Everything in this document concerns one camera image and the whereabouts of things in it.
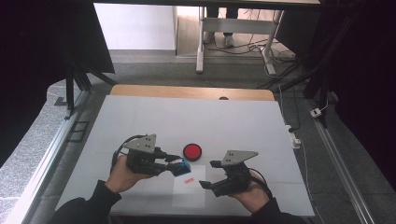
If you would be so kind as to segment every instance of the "white desk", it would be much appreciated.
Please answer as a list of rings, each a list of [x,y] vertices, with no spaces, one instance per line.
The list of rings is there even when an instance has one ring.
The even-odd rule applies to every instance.
[[[114,150],[145,133],[156,133],[157,147],[170,154],[182,155],[189,143],[200,145],[203,156],[191,166],[204,172],[191,185],[193,194],[183,194],[176,184],[188,176],[174,178],[167,172],[141,181],[121,194],[112,214],[248,216],[236,200],[196,188],[198,180],[224,179],[223,170],[209,162],[236,149],[259,151],[246,164],[264,174],[281,211],[314,215],[277,102],[135,96],[107,96],[58,207],[73,198],[89,199],[97,179],[107,179]]]
[[[317,5],[319,0],[265,0],[270,3],[293,3],[303,5]],[[271,62],[269,51],[271,49],[277,27],[280,23],[283,11],[277,11],[272,21],[252,21],[237,19],[218,19],[205,18],[205,8],[200,7],[200,36],[197,51],[196,72],[204,72],[204,32],[223,32],[238,34],[257,34],[269,35],[265,48],[261,48],[261,54],[264,58],[265,66],[269,75],[275,75],[276,71]]]

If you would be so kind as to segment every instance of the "white tabletop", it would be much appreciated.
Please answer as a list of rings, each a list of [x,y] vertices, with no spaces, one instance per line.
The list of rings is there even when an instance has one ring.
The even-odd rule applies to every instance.
[[[262,172],[280,210],[314,215],[277,102],[133,96],[107,96],[57,208],[77,197],[88,200],[97,180],[108,178],[112,153],[146,133],[156,133],[156,146],[168,154],[182,156],[184,146],[195,143],[203,156],[191,162],[189,175],[165,172],[123,192],[113,214],[248,216],[235,199],[216,198],[198,180],[225,179],[209,162],[222,160],[227,150],[251,150],[259,155],[246,165]]]

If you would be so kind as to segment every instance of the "small white card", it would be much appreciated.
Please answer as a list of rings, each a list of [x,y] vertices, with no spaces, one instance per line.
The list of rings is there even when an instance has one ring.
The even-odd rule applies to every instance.
[[[192,165],[191,173],[175,178],[173,207],[205,208],[205,189],[199,183],[205,180],[205,166]]]

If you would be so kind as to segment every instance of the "black sleeve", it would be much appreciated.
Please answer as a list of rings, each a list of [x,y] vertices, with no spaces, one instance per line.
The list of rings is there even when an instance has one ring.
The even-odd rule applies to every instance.
[[[73,199],[58,209],[48,224],[88,224],[100,223],[110,213],[111,206],[121,199],[105,186],[105,181],[98,180],[92,197]]]
[[[276,198],[266,203],[259,211],[251,217],[257,223],[271,224],[305,224],[301,217],[293,216],[289,213],[282,213],[277,206]]]

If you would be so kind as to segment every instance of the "hand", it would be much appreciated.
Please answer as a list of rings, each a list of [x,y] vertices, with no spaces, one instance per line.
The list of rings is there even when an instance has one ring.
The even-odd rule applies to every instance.
[[[105,183],[106,187],[114,193],[124,192],[125,190],[133,187],[137,181],[152,177],[152,175],[132,173],[132,171],[126,166],[126,159],[126,155],[122,155],[118,158],[110,177]]]
[[[255,173],[251,171],[250,173],[254,177],[260,179],[261,181],[264,181],[262,178],[258,177]],[[259,211],[266,203],[270,201],[270,199],[267,196],[267,193],[265,193],[262,186],[260,186],[258,183],[253,181],[250,181],[250,184],[245,191],[240,193],[230,194],[228,196],[238,200],[251,213],[255,213]]]

